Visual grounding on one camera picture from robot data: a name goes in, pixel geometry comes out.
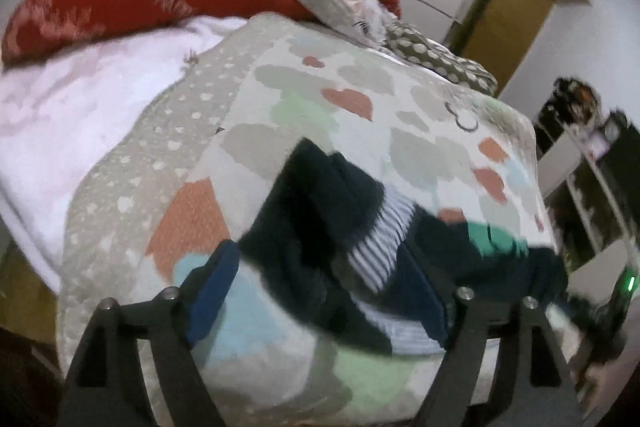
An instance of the wooden floor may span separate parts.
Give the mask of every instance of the wooden floor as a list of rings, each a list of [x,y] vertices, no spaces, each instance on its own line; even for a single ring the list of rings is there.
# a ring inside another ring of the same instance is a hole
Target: wooden floor
[[[56,296],[13,242],[0,264],[0,326],[35,341],[56,342]]]

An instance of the wooden door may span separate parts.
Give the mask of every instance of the wooden door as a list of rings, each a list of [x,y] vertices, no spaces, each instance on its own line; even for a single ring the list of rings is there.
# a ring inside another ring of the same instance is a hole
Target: wooden door
[[[482,64],[498,82],[509,82],[555,0],[480,0],[471,28],[460,42],[462,56]]]

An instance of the polka dot pillow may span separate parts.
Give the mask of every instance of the polka dot pillow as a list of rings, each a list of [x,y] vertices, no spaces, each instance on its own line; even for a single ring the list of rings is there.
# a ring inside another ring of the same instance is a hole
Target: polka dot pillow
[[[434,71],[449,82],[493,96],[495,78],[478,62],[454,55],[404,21],[392,22],[386,31],[386,47],[398,57]]]

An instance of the patterned blanket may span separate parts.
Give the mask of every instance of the patterned blanket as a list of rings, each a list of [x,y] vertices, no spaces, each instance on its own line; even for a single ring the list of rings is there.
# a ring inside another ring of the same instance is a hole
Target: patterned blanket
[[[101,298],[149,299],[202,265],[220,240],[238,239],[302,137],[434,215],[552,244],[523,115],[429,71],[260,15],[202,54],[78,188],[58,314],[63,368]],[[484,357],[476,399],[486,397],[495,355],[494,347]],[[380,356],[336,343],[281,309],[243,259],[193,356],[230,425],[363,425],[414,415],[441,351]],[[167,425],[148,346],[142,362]]]

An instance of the metal bolt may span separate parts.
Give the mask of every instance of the metal bolt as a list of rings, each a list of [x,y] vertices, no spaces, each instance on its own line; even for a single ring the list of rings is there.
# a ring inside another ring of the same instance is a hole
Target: metal bolt
[[[474,291],[466,286],[460,286],[460,288],[456,290],[456,295],[463,301],[470,301],[476,296]]]
[[[535,310],[538,307],[538,301],[528,295],[522,300],[522,303],[530,310]]]
[[[174,299],[178,298],[178,295],[180,295],[180,289],[176,288],[175,286],[168,286],[160,292],[160,296],[165,301],[173,301]]]
[[[98,308],[100,308],[101,310],[110,310],[117,305],[118,301],[116,301],[116,299],[114,299],[113,297],[107,297],[106,299],[102,299],[100,301],[100,303],[98,304]]]

